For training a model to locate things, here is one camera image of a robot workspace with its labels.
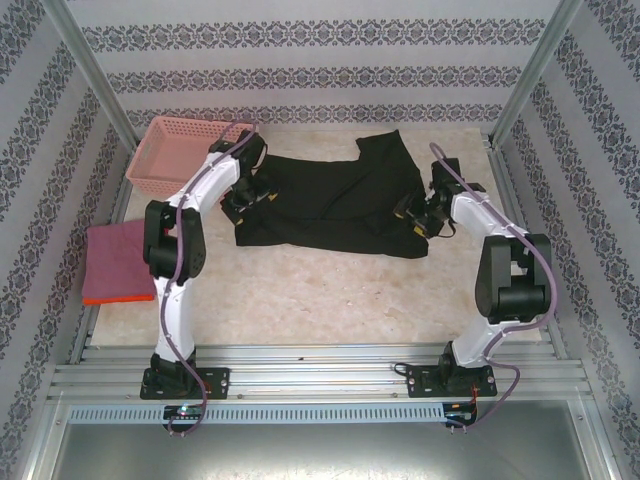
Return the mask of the aluminium corner post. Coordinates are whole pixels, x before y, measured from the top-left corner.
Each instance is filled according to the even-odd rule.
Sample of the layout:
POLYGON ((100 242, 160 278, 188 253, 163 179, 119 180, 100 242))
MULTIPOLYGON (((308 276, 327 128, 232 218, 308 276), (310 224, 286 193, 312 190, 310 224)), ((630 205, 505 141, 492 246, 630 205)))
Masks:
POLYGON ((107 75, 101 68, 82 29, 77 24, 66 0, 40 0, 57 32, 74 57, 85 80, 125 147, 134 152, 140 142, 134 127, 120 104, 107 75))
POLYGON ((483 136, 488 149, 495 149, 504 143, 582 4, 583 0, 559 0, 495 126, 483 136))

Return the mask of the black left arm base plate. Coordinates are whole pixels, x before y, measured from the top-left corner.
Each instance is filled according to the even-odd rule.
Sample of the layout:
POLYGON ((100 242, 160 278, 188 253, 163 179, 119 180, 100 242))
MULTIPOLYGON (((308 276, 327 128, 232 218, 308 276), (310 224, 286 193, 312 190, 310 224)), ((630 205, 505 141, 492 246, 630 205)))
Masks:
MULTIPOLYGON (((228 396, 228 368, 197 368, 196 374, 205 387, 207 399, 224 400, 228 396)), ((140 398, 142 400, 197 400, 203 397, 196 378, 182 366, 166 373, 147 368, 144 371, 140 398)))

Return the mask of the pink plastic basket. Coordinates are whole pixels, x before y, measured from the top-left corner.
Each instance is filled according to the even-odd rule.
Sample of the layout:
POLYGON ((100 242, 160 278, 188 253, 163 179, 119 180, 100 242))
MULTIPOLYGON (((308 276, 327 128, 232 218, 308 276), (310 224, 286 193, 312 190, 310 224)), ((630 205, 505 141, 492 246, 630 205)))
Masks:
POLYGON ((205 162, 220 137, 233 144, 252 126, 227 121, 155 117, 126 173, 127 179, 153 199, 165 200, 187 184, 205 162))

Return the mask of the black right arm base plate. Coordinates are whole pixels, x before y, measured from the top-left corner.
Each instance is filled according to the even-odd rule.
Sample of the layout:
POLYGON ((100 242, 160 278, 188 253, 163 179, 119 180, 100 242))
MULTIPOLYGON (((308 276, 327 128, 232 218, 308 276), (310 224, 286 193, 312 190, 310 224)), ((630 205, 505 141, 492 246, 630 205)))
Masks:
POLYGON ((457 365, 414 366, 406 369, 410 398, 495 397, 497 386, 489 365, 465 368, 457 365))

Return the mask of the aluminium side rail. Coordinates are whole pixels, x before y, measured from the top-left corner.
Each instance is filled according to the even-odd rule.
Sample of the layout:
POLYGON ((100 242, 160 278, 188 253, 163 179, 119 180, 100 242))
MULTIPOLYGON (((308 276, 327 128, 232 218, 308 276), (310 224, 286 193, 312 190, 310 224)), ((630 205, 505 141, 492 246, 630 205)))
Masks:
MULTIPOLYGON (((482 135, 482 142, 489 159, 505 215, 521 227, 527 227, 527 220, 521 209, 516 189, 513 186, 507 164, 500 148, 493 145, 491 137, 487 134, 482 135)), ((540 327, 540 330, 545 331, 549 336, 556 357, 561 360, 567 360, 569 355, 567 354, 561 332, 557 325, 556 310, 557 304, 552 303, 548 321, 544 327, 540 327)))
MULTIPOLYGON (((113 202, 109 210, 109 216, 99 223, 100 226, 121 223, 125 218, 133 190, 133 186, 127 179, 126 173, 132 163, 134 155, 135 149, 130 152, 126 163, 122 168, 117 190, 115 191, 115 197, 113 198, 113 202)), ((78 317, 77 328, 74 331, 71 348, 68 352, 67 364, 75 365, 80 363, 86 345, 91 342, 91 337, 100 313, 100 308, 100 304, 82 305, 81 312, 78 317)))

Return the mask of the controller board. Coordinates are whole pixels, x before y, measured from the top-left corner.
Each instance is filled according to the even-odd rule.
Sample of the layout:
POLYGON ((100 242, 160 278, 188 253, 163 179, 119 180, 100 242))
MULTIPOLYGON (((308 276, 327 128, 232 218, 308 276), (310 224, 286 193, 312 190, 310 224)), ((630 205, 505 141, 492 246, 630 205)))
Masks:
POLYGON ((461 403, 444 403, 445 423, 454 428, 463 428, 473 425, 477 420, 477 401, 461 403))
POLYGON ((163 419, 169 420, 198 420, 202 415, 202 407, 200 405, 169 405, 164 408, 163 419))

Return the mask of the black t-shirt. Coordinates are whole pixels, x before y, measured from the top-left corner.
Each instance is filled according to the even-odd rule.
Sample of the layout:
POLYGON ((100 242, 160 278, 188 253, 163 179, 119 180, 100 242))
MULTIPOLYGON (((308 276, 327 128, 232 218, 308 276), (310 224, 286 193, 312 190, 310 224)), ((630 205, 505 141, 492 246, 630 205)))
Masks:
POLYGON ((424 258, 426 239, 393 209, 426 194, 419 168, 398 131, 359 138, 359 156, 309 161, 266 155, 258 172, 279 191, 235 226, 239 246, 295 246, 358 254, 424 258))

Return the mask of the folded purple t-shirt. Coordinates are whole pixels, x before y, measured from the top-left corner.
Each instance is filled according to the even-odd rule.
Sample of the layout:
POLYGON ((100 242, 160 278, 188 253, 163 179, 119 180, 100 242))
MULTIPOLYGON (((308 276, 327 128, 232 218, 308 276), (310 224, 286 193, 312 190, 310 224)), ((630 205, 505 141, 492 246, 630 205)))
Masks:
POLYGON ((155 295, 152 276, 143 260, 143 240, 143 220, 90 227, 82 297, 155 295))

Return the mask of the aluminium rail frame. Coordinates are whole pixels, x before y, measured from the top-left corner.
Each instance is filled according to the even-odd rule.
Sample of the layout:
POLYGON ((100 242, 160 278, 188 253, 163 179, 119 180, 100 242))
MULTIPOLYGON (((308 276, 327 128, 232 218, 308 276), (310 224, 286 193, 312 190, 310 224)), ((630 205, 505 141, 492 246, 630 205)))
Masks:
MULTIPOLYGON (((196 360, 204 367, 230 370, 232 402, 344 403, 408 399, 398 363, 436 363, 441 344, 200 346, 196 360)), ((151 349, 86 347, 78 363, 55 368, 46 398, 67 404, 134 403, 151 349)), ((497 387, 521 371, 514 400, 574 400, 593 396, 583 363, 563 359, 547 338, 508 341, 494 357, 497 387)))

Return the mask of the left controller board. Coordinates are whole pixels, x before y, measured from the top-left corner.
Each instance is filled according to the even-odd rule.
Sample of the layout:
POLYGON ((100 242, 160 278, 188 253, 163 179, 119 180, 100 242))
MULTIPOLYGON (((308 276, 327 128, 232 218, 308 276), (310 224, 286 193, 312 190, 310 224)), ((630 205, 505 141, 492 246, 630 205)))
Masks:
POLYGON ((200 405, 169 405, 164 408, 163 419, 169 420, 198 420, 202 415, 202 407, 200 405))

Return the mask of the right controller board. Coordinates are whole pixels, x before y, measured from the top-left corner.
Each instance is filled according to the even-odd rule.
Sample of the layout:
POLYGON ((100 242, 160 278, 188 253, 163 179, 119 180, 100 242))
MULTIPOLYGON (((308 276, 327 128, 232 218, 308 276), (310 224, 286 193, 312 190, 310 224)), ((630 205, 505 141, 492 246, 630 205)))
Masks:
POLYGON ((477 420, 477 401, 461 403, 444 403, 445 423, 454 428, 463 428, 473 425, 477 420))

